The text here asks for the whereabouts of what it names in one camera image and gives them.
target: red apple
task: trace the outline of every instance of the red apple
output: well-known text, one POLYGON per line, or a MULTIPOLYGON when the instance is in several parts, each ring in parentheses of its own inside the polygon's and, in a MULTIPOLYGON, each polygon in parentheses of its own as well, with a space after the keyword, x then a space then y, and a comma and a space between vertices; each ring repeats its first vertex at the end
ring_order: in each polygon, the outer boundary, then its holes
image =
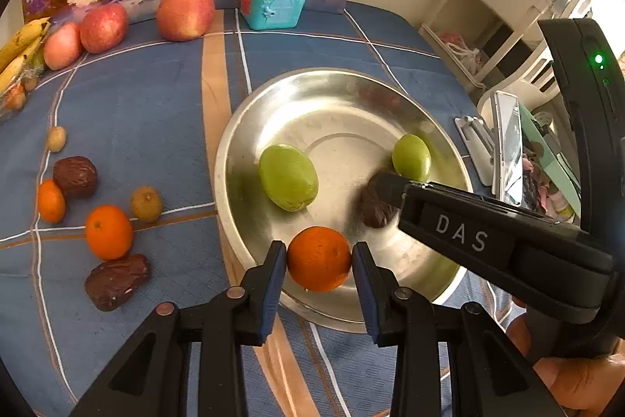
POLYGON ((213 0, 162 0, 156 24, 166 40, 188 41, 205 34, 214 16, 213 0))
POLYGON ((43 47, 43 60, 52 70, 69 66, 80 54, 80 26, 75 21, 64 23, 58 31, 49 35, 43 47))
POLYGON ((80 23, 80 41, 87 52, 101 54, 117 46, 128 31, 128 15, 119 3, 92 9, 80 23))

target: plaid tablecloth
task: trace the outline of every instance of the plaid tablecloth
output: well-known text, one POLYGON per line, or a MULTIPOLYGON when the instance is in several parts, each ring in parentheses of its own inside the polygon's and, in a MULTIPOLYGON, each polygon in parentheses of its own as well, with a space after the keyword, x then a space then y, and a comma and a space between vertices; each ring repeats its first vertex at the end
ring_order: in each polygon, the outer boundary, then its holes
MULTIPOLYGON (((366 73, 410 94, 467 151, 454 117, 476 115, 463 88, 417 32, 392 13, 348 4, 342 15, 304 12, 294 30, 252 32, 236 10, 218 12, 211 33, 163 41, 154 20, 130 26, 122 45, 48 73, 24 111, 0 127, 0 356, 38 414, 65 417, 98 372, 162 301, 209 300, 240 275, 220 240, 210 174, 221 132, 241 101, 265 81, 298 68, 366 73), (45 151, 49 126, 68 131, 60 154, 45 151), (86 156, 98 168, 96 195, 70 203, 62 223, 35 213, 36 187, 61 157, 86 156), (99 263, 86 247, 89 211, 128 211, 141 184, 158 189, 167 212, 136 225, 133 252, 153 277, 127 304, 101 313, 83 284, 99 263)), ((486 192, 463 159, 476 192, 486 192)), ((448 305, 482 302, 504 325, 507 294, 467 274, 448 305)), ((197 351, 193 368, 197 368, 197 351)), ((384 416, 390 407, 395 348, 365 335, 305 322, 280 309, 265 347, 245 348, 252 416, 384 416)), ((443 403, 449 379, 441 349, 443 403)), ((189 415, 196 414, 192 369, 189 415)))

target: stainless steel bowl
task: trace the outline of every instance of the stainless steel bowl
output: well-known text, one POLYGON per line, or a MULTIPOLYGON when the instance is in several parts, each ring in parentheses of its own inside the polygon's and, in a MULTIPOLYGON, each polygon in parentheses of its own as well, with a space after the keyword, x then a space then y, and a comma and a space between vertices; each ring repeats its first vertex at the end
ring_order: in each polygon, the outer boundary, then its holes
MULTIPOLYGON (((319 225, 341 232, 353 245, 366 241, 376 263, 399 282, 434 302, 444 302, 466 270, 415 241, 395 221, 383 229, 358 219, 357 199, 373 173, 391 164, 405 133, 422 137, 432 155, 430 180, 472 190, 453 142, 411 99, 371 77, 349 70, 306 69, 277 77, 251 94, 224 131, 214 187, 220 220, 246 268, 262 261, 271 241, 289 245, 303 229, 319 225), (286 212, 265 195, 257 163, 273 143, 288 143, 311 158, 319 193, 307 209, 286 212)), ((287 273, 280 302, 319 325, 364 333, 354 279, 331 292, 309 292, 287 273)))

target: banana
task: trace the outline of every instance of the banana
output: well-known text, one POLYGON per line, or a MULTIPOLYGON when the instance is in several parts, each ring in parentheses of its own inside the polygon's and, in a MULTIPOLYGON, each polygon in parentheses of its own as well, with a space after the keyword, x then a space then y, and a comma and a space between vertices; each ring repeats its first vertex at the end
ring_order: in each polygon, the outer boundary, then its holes
POLYGON ((37 50, 42 39, 43 36, 36 38, 35 41, 25 48, 24 51, 13 59, 4 71, 0 73, 0 95, 2 95, 9 88, 13 77, 20 72, 24 64, 29 62, 29 60, 35 56, 35 51, 37 50))
POLYGON ((45 36, 50 28, 49 16, 32 20, 17 31, 2 48, 0 48, 0 70, 4 70, 9 63, 17 59, 33 41, 45 36))

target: orange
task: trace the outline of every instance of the orange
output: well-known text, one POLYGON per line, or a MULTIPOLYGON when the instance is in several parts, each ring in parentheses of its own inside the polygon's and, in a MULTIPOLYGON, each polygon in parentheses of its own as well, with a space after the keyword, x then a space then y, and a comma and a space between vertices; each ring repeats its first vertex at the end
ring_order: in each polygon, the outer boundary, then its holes
POLYGON ((343 284, 349 275, 349 244, 336 230, 310 227, 289 244, 286 266, 296 283, 313 292, 327 292, 343 284))
POLYGON ((65 216, 65 197, 52 179, 46 179, 39 186, 37 210, 48 223, 58 223, 65 216))
POLYGON ((116 206, 93 209, 84 227, 87 244, 102 260, 123 257, 132 244, 132 225, 124 211, 116 206))

